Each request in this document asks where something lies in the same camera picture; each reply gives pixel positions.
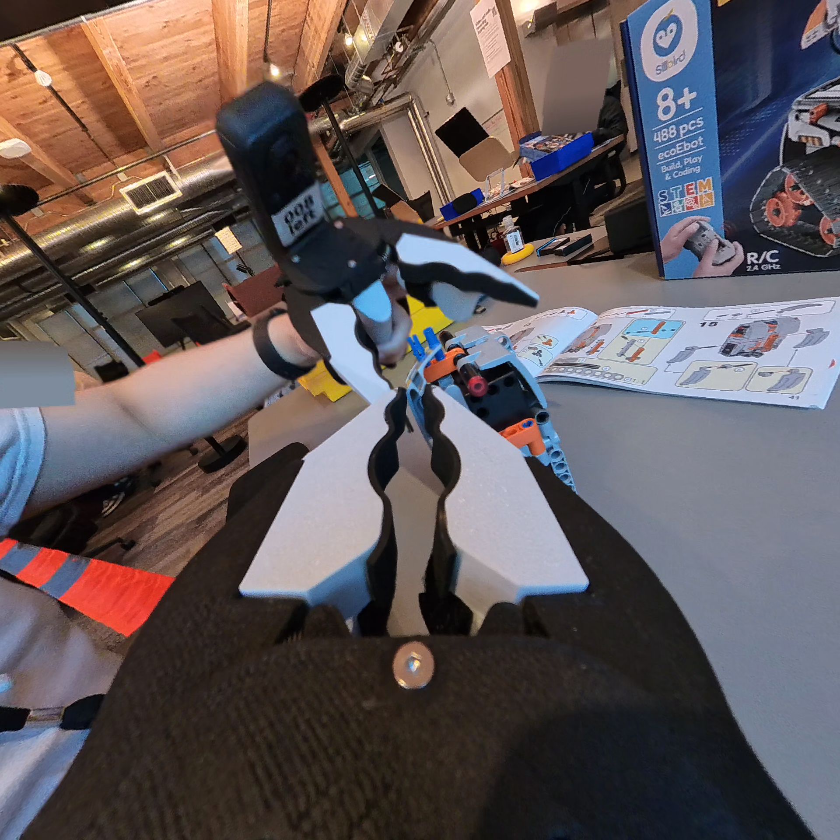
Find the white paper sign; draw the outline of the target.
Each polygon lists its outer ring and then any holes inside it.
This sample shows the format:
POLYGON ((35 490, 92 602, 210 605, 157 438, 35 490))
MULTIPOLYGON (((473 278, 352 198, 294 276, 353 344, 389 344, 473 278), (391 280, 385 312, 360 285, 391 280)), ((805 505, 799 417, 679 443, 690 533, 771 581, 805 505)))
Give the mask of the white paper sign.
POLYGON ((493 78, 511 60, 497 2, 491 0, 478 1, 470 11, 470 19, 478 39, 488 77, 493 78))

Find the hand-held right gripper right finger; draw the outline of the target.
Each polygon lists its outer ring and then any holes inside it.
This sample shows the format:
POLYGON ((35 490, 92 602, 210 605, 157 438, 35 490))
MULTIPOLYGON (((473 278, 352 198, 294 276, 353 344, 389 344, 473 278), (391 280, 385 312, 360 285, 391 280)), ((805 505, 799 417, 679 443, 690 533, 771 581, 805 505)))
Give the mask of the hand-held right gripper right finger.
POLYGON ((500 603, 584 592, 589 579, 552 511, 567 490, 440 387, 423 394, 432 471, 443 485, 420 593, 428 628, 477 628, 500 603))

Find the grey building block robot model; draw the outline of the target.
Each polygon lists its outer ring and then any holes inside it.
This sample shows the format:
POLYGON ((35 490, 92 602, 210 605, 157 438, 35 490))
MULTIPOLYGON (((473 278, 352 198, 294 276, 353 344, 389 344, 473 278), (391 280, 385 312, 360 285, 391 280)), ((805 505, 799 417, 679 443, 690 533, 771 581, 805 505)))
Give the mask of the grey building block robot model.
POLYGON ((458 332, 424 331, 408 339, 416 362, 406 379, 408 404, 420 432, 431 443, 424 420, 423 395, 436 385, 483 420, 524 456, 536 458, 576 491, 568 461, 550 419, 548 404, 534 376, 503 332, 478 325, 458 332))

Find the wooden beam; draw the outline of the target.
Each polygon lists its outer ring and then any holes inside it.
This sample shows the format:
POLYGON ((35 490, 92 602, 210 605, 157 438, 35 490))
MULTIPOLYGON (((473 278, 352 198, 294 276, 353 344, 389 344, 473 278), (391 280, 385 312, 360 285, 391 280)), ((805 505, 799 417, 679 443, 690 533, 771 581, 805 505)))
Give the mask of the wooden beam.
POLYGON ((511 2, 496 1, 496 5, 510 60, 496 73, 495 81, 511 141, 518 144, 539 130, 539 121, 511 2))

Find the grey desk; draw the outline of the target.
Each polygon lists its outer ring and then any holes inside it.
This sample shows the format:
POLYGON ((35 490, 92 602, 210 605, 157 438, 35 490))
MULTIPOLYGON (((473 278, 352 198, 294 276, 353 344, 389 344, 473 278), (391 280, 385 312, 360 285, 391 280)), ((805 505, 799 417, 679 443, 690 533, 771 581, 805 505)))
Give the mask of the grey desk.
POLYGON ((798 813, 838 838, 838 390, 822 411, 545 394, 579 494, 675 598, 798 813))

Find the large orange traffic cone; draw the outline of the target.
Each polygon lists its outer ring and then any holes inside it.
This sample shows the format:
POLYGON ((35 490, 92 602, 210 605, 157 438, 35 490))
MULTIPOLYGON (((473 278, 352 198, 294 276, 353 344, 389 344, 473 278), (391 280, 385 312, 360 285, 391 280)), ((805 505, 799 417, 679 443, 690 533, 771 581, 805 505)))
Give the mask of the large orange traffic cone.
POLYGON ((175 580, 9 538, 1 541, 1 570, 124 637, 145 624, 175 580))

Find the open instruction booklet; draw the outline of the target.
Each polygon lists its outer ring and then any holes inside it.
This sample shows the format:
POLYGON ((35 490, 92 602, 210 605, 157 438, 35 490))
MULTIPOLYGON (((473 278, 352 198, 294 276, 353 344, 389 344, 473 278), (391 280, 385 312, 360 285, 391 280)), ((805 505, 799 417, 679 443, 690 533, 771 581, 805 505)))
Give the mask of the open instruction booklet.
POLYGON ((581 307, 486 327, 540 384, 823 409, 839 372, 839 300, 716 308, 581 307))

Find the black tan cardboard flap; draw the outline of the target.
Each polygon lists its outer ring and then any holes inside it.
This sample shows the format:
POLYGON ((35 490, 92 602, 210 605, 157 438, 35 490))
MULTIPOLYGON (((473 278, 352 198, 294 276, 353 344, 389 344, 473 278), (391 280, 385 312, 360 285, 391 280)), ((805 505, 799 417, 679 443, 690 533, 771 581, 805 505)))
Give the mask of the black tan cardboard flap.
POLYGON ((510 150, 488 134, 467 108, 458 110, 434 133, 477 182, 512 167, 519 159, 517 150, 510 150))

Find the brown cardboard box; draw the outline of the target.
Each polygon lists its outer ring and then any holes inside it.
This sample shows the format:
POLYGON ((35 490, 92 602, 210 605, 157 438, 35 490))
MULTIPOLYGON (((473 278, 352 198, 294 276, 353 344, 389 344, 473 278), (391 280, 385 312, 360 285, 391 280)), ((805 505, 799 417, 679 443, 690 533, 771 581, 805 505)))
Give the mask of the brown cardboard box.
POLYGON ((223 288, 248 319, 254 319, 284 301, 281 272, 277 264, 235 286, 225 282, 223 288))

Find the black side chair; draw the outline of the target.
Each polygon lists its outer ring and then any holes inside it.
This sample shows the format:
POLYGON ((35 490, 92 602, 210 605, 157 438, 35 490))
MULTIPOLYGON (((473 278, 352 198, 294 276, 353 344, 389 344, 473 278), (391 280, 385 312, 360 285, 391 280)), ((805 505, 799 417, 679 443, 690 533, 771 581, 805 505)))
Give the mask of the black side chair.
POLYGON ((654 238, 644 194, 613 206, 603 218, 607 244, 615 258, 653 252, 654 238))

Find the yellow plastic bin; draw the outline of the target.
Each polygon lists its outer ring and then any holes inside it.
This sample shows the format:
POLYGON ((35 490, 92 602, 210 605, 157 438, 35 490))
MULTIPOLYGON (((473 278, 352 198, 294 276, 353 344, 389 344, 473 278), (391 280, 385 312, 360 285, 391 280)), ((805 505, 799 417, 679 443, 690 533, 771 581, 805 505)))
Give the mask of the yellow plastic bin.
MULTIPOLYGON (((413 320, 413 335, 419 338, 423 344, 427 342, 426 329, 439 333, 442 329, 446 329, 454 323, 439 308, 426 307, 414 297, 408 296, 404 302, 413 320)), ((341 397, 352 392, 349 386, 339 383, 338 379, 328 371, 327 365, 323 361, 319 362, 312 372, 302 376, 297 383, 314 396, 325 396, 331 403, 337 402, 341 397)))

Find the white vent grille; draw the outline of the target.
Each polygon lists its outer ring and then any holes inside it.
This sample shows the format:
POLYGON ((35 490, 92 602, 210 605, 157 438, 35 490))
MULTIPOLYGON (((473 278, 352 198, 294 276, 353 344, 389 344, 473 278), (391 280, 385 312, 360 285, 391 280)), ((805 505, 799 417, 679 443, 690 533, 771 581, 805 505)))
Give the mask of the white vent grille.
POLYGON ((149 214, 183 196, 178 182, 168 171, 128 184, 119 192, 138 215, 149 214))

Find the person's left forearm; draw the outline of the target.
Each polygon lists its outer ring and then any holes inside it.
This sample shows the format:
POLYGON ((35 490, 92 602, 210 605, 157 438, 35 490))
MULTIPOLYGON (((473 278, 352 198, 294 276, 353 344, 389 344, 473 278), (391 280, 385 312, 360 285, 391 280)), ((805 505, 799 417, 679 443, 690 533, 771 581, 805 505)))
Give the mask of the person's left forearm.
POLYGON ((24 512, 52 508, 211 436, 283 384, 242 332, 84 391, 72 406, 42 408, 45 451, 24 512))

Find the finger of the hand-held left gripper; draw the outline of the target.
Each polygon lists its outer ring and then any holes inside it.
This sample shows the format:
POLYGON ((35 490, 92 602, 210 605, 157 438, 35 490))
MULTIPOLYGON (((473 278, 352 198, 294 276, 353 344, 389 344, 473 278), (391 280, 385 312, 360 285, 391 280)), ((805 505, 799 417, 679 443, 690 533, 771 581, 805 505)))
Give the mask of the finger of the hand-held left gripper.
POLYGON ((392 326, 392 304, 375 311, 357 312, 350 304, 328 302, 311 310, 314 326, 325 347, 323 358, 359 397, 373 404, 390 393, 391 383, 382 371, 384 362, 375 338, 384 338, 392 326))
POLYGON ((408 295, 448 319, 471 319, 489 301, 526 308, 539 295, 484 257, 447 238, 403 233, 395 261, 408 295))

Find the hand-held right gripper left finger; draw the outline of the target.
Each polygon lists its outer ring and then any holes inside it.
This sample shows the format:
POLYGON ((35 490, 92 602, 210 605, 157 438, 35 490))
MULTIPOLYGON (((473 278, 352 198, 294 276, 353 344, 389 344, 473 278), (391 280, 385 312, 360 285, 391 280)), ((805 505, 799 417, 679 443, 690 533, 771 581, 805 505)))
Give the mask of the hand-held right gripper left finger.
POLYGON ((385 489, 399 469, 406 392, 390 390, 309 452, 239 583, 248 597, 335 607, 362 632, 384 632, 397 548, 385 489))

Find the black monitor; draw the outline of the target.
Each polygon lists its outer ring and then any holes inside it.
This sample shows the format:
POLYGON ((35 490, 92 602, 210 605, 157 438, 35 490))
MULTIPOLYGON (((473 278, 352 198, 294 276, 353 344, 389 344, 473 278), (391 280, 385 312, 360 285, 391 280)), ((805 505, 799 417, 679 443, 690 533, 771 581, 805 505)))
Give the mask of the black monitor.
POLYGON ((189 338, 175 322, 177 319, 196 317, 230 326, 226 311, 218 305, 210 290, 200 282, 173 289, 154 299, 150 306, 138 310, 135 316, 163 348, 189 338))

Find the black wristwatch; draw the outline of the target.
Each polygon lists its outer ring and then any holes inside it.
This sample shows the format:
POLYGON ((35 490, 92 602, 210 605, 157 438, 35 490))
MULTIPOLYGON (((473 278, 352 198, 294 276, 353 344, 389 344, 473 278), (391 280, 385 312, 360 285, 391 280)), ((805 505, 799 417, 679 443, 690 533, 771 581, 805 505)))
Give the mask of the black wristwatch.
POLYGON ((269 324, 273 319, 286 315, 287 310, 283 308, 271 308, 257 317, 251 332, 255 351, 264 366, 282 380, 295 382, 312 371, 317 366, 317 362, 297 366, 286 360, 276 350, 269 336, 269 324))

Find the person's left hand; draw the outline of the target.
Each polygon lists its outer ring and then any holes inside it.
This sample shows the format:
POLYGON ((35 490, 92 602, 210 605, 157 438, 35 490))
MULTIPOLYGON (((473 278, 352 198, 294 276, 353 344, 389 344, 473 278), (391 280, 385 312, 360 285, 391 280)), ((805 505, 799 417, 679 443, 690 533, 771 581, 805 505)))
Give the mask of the person's left hand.
MULTIPOLYGON (((410 314, 402 304, 406 290, 395 267, 386 272, 376 287, 381 288, 385 299, 381 298, 375 303, 373 315, 356 303, 352 305, 352 310, 362 332, 373 340, 380 365, 394 366, 404 356, 407 338, 413 328, 410 314)), ((322 358, 320 351, 313 349, 300 336, 286 314, 269 322, 268 335, 280 356, 295 366, 309 366, 322 358)))

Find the blue robot kit box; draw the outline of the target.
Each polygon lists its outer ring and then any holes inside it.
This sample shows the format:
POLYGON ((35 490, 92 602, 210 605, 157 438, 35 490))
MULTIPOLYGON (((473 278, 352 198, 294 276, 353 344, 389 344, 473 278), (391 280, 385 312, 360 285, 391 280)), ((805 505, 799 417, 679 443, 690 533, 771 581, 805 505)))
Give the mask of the blue robot kit box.
POLYGON ((837 269, 838 2, 645 2, 622 37, 661 278, 837 269))

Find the large blue plastic crate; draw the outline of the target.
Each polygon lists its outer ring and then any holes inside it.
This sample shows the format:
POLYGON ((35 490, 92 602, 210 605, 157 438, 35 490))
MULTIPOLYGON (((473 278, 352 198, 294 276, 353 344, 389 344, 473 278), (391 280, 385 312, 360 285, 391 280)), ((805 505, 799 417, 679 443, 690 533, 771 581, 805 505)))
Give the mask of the large blue plastic crate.
POLYGON ((516 165, 528 165, 536 181, 561 173, 594 149, 592 132, 560 135, 534 132, 519 141, 516 165))

